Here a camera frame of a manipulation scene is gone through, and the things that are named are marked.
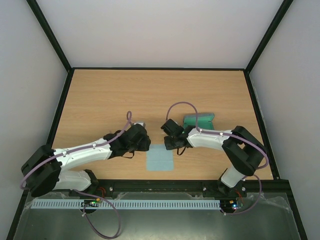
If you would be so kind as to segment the light blue cleaning cloth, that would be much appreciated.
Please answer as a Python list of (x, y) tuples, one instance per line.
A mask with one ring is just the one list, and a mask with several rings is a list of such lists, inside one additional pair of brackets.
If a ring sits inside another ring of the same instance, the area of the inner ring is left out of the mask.
[(149, 172), (171, 172), (174, 170), (174, 153), (164, 144), (151, 144), (146, 152), (146, 170)]

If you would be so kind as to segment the grey glasses case green lining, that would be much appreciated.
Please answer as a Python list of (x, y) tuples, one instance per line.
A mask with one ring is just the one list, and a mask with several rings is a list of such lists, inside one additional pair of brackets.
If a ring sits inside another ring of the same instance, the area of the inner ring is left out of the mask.
[[(214, 130), (214, 113), (198, 113), (198, 127), (205, 130)], [(183, 128), (196, 125), (196, 115), (188, 114), (183, 117)]]

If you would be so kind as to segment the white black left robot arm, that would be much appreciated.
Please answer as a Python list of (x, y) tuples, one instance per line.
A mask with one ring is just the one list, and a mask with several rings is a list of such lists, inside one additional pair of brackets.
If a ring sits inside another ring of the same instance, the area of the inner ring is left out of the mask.
[(96, 141), (70, 148), (39, 147), (21, 167), (23, 185), (32, 197), (41, 197), (55, 190), (87, 191), (97, 184), (89, 169), (73, 169), (94, 161), (124, 157), (125, 154), (147, 152), (151, 140), (144, 122), (131, 125), (127, 130), (108, 133)]

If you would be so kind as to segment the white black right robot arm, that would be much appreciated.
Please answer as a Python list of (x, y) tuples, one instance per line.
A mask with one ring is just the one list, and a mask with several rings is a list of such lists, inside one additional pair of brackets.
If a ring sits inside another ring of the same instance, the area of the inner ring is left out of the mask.
[(217, 131), (189, 125), (186, 128), (168, 119), (161, 129), (166, 134), (164, 145), (167, 150), (186, 148), (209, 148), (223, 151), (231, 162), (219, 177), (216, 190), (229, 196), (237, 184), (251, 177), (262, 168), (261, 162), (269, 163), (265, 147), (243, 126), (232, 130)]

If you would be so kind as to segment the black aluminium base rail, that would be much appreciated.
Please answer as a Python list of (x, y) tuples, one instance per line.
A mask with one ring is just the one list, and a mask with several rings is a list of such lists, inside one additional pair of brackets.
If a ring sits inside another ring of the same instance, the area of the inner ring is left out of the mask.
[(84, 190), (87, 194), (104, 194), (115, 199), (120, 193), (188, 193), (202, 194), (205, 198), (217, 200), (245, 197), (248, 193), (259, 192), (257, 180), (245, 180), (237, 183), (231, 190), (222, 187), (220, 192), (217, 180), (107, 180), (99, 179)]

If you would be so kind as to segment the black enclosure frame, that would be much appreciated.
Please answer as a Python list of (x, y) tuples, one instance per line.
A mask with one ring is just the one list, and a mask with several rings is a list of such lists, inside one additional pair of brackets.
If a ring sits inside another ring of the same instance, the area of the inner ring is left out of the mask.
[[(40, 24), (41, 28), (43, 29), (46, 37), (50, 41), (50, 44), (52, 45), (54, 51), (56, 52), (57, 56), (59, 57), (59, 60), (61, 61), (63, 67), (65, 68), (65, 70), (67, 72), (67, 77), (64, 82), (62, 93), (61, 93), (61, 96), (60, 96), (60, 99), (59, 99), (59, 102), (57, 105), (57, 109), (55, 111), (53, 122), (52, 122), (52, 125), (50, 128), (50, 131), (49, 131), (49, 135), (47, 138), (47, 143), (51, 145), (51, 144), (53, 144), (54, 137), (55, 137), (57, 129), (58, 129), (58, 124), (61, 119), (63, 108), (64, 108), (64, 105), (65, 105), (65, 102), (67, 99), (67, 95), (68, 95), (70, 85), (72, 82), (72, 78), (73, 78), (73, 75), (74, 75), (76, 68), (72, 67), (70, 65), (69, 61), (67, 60), (67, 57), (66, 57), (65, 53), (63, 52), (55, 34), (53, 33), (45, 15), (43, 14), (43, 12), (38, 4), (38, 2), (35, 0), (29, 0), (27, 3), (29, 5), (30, 9), (32, 10), (34, 16), (36, 17), (38, 23)], [(262, 40), (260, 41), (257, 49), (255, 50), (253, 56), (251, 57), (247, 67), (242, 68), (241, 72), (244, 73), (244, 78), (245, 78), (248, 92), (250, 95), (250, 100), (252, 102), (252, 106), (254, 109), (255, 117), (256, 117), (256, 120), (258, 123), (259, 131), (262, 134), (262, 141), (267, 149), (267, 156), (268, 156), (269, 162), (271, 164), (271, 175), (272, 175), (273, 179), (272, 180), (262, 180), (262, 182), (261, 182), (262, 190), (264, 190), (266, 193), (275, 193), (275, 194), (285, 193), (286, 194), (288, 204), (290, 206), (290, 210), (292, 210), (292, 215), (293, 215), (293, 218), (295, 221), (295, 224), (294, 224), (296, 226), (295, 232), (297, 232), (299, 234), (299, 238), (301, 240), (305, 240), (305, 239), (307, 239), (307, 234), (304, 229), (304, 226), (303, 226), (303, 223), (302, 223), (302, 220), (300, 217), (300, 213), (299, 213), (299, 210), (298, 210), (290, 183), (288, 180), (282, 179), (280, 177), (277, 163), (276, 163), (276, 160), (274, 157), (274, 153), (272, 151), (272, 147), (270, 144), (270, 140), (267, 135), (265, 122), (263, 120), (262, 112), (259, 107), (258, 98), (255, 93), (252, 80), (250, 78), (250, 72), (253, 70), (258, 59), (262, 55), (263, 51), (265, 50), (270, 39), (272, 38), (273, 34), (277, 30), (279, 24), (281, 23), (282, 19), (286, 15), (286, 13), (289, 10), (292, 3), (293, 2), (291, 0), (284, 0), (281, 3), (279, 9), (277, 10), (274, 18), (271, 21), (269, 27), (267, 28), (265, 34), (263, 35)]]

